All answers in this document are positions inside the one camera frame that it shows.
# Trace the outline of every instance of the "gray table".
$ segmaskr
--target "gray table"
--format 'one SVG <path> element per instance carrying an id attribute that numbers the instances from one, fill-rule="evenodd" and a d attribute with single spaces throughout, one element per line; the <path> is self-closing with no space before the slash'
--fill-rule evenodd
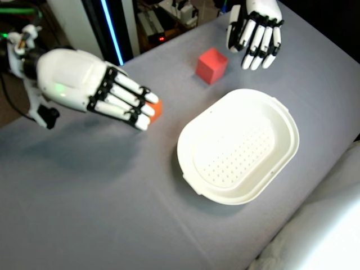
<path id="1" fill-rule="evenodd" d="M 228 16 L 135 58 L 125 70 L 163 99 L 147 132 L 60 109 L 48 131 L 20 119 L 0 130 L 1 269 L 244 269 L 360 132 L 360 66 L 281 6 L 282 51 L 268 70 L 240 68 Z M 197 56 L 229 58 L 208 86 Z M 223 95 L 254 88 L 289 108 L 300 148 L 254 201 L 216 204 L 182 179 L 182 128 Z"/>

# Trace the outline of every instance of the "red cube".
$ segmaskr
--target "red cube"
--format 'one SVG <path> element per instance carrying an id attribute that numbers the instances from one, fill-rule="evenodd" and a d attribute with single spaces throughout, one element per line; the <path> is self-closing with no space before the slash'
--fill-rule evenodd
<path id="1" fill-rule="evenodd" d="M 208 84 L 213 84 L 222 77 L 228 62 L 225 56 L 211 48 L 199 56 L 196 74 Z"/>

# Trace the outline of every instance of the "white basket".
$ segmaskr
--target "white basket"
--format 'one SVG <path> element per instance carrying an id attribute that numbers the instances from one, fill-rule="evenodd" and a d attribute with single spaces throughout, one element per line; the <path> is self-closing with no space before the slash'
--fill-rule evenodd
<path id="1" fill-rule="evenodd" d="M 177 154 L 184 179 L 199 195 L 238 205 L 255 199 L 298 148 L 298 128 L 282 103 L 238 89 L 184 127 Z"/>

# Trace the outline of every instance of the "robotic hand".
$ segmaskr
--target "robotic hand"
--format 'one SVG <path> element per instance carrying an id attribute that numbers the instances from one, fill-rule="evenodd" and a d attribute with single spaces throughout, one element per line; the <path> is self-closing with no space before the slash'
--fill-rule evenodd
<path id="1" fill-rule="evenodd" d="M 232 7 L 227 30 L 227 47 L 237 53 L 250 45 L 242 68 L 267 69 L 281 46 L 280 27 L 284 23 L 276 0 L 246 0 L 246 6 Z"/>
<path id="2" fill-rule="evenodd" d="M 40 125 L 54 127 L 59 112 L 43 95 L 79 111 L 91 111 L 121 119 L 145 131 L 154 109 L 146 102 L 158 97 L 109 62 L 74 49 L 44 52 L 35 48 L 37 28 L 28 25 L 22 33 L 9 33 L 7 53 L 10 70 L 24 81 L 30 101 L 29 115 Z"/>

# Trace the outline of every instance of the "power strip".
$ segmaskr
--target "power strip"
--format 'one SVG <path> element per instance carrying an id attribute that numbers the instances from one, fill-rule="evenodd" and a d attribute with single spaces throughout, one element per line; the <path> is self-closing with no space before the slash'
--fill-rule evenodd
<path id="1" fill-rule="evenodd" d="M 191 28 L 196 25 L 197 16 L 192 16 L 196 8 L 191 4 L 186 4 L 181 10 L 178 10 L 178 3 L 173 7 L 172 0 L 163 0 L 158 3 L 159 7 L 163 8 L 171 17 L 179 21 L 184 26 Z"/>

